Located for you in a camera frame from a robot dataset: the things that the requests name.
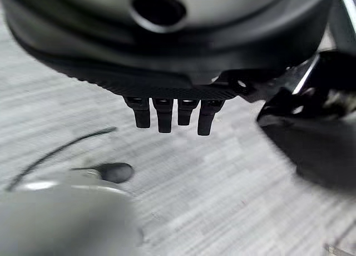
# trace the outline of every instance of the black cable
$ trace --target black cable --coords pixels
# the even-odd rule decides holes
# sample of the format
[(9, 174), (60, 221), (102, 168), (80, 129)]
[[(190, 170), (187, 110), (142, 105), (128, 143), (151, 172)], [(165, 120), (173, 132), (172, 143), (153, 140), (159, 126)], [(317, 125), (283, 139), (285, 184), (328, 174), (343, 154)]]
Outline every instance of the black cable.
[(32, 163), (31, 165), (29, 165), (26, 169), (24, 169), (20, 174), (18, 174), (11, 182), (10, 184), (6, 187), (6, 191), (12, 191), (17, 185), (18, 183), (20, 183), (22, 181), (22, 179), (28, 175), (31, 171), (33, 171), (39, 164), (43, 163), (44, 161), (46, 161), (47, 159), (49, 159), (50, 157), (52, 157), (53, 155), (61, 152), (62, 150), (66, 149), (69, 146), (72, 146), (84, 139), (93, 137), (93, 136), (97, 136), (97, 135), (103, 135), (103, 134), (108, 134), (109, 132), (114, 132), (116, 131), (117, 128), (116, 127), (111, 127), (111, 128), (106, 128), (103, 129), (101, 131), (98, 132), (94, 132), (82, 137), (79, 137), (63, 146), (60, 146), (59, 148), (47, 153), (44, 157), (40, 158), (39, 160), (35, 161), (34, 163)]

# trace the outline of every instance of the circular hole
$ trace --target circular hole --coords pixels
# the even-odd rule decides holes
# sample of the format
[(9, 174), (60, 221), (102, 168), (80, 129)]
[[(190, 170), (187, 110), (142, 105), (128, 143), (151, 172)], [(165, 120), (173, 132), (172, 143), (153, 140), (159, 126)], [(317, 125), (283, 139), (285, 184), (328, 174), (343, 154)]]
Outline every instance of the circular hole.
[(304, 106), (299, 106), (299, 107), (296, 107), (291, 113), (292, 114), (300, 114), (303, 112), (303, 109), (304, 109)]
[(169, 31), (186, 18), (186, 8), (178, 0), (133, 0), (133, 17), (145, 29)]
[(241, 86), (243, 88), (247, 87), (247, 85), (244, 82), (240, 81), (240, 80), (238, 80), (238, 84), (239, 84), (239, 86)]

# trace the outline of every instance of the blurry gray object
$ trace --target blurry gray object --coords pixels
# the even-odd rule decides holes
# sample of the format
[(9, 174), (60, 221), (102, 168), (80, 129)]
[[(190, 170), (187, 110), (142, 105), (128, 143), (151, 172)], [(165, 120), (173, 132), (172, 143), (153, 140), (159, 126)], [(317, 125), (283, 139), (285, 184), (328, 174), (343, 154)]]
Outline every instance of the blurry gray object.
[[(69, 0), (100, 16), (128, 24), (137, 22), (132, 16), (132, 0)], [(180, 0), (187, 10), (184, 27), (218, 26), (250, 15), (274, 0)]]
[(94, 169), (2, 193), (0, 219), (0, 255), (138, 255), (130, 196)]

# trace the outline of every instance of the striped gray carpet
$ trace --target striped gray carpet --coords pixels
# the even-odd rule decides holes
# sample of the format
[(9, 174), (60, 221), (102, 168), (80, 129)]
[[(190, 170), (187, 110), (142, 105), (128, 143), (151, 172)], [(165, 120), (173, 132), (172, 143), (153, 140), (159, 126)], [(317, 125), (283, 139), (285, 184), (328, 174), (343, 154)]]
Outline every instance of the striped gray carpet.
[[(353, 195), (300, 180), (254, 120), (262, 102), (228, 101), (212, 135), (135, 128), (121, 97), (71, 80), (27, 56), (0, 25), (0, 182), (80, 135), (119, 131), (75, 145), (43, 173), (110, 161), (136, 169), (125, 185), (144, 232), (144, 255), (323, 255), (356, 219)], [(339, 248), (356, 254), (356, 233)]]

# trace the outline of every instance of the black rubber tab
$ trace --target black rubber tab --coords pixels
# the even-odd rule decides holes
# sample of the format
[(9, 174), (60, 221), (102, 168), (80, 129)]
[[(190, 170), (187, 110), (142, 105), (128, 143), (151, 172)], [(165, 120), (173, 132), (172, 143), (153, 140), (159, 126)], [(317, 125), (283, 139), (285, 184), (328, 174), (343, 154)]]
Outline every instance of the black rubber tab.
[(152, 99), (157, 110), (158, 131), (170, 133), (172, 131), (173, 99)]
[(225, 101), (222, 100), (204, 100), (201, 102), (199, 121), (198, 121), (198, 135), (210, 135), (211, 124), (214, 120), (215, 114), (218, 113)]
[(137, 128), (150, 128), (150, 100), (140, 97), (124, 97), (123, 99), (134, 110)]
[(198, 100), (178, 100), (178, 125), (189, 125), (190, 116), (198, 103)]

